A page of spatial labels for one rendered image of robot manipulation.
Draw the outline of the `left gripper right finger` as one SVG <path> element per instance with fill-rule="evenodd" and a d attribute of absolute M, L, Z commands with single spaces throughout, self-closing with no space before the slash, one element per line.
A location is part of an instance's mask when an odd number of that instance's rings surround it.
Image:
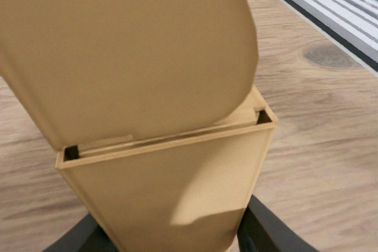
<path fill-rule="evenodd" d="M 253 193 L 237 230 L 239 252 L 321 252 L 289 228 Z"/>

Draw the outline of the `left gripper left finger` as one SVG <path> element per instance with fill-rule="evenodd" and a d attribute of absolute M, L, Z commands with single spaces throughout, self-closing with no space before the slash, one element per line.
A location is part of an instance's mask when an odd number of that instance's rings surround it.
<path fill-rule="evenodd" d="M 90 212 L 41 252 L 120 252 Z"/>

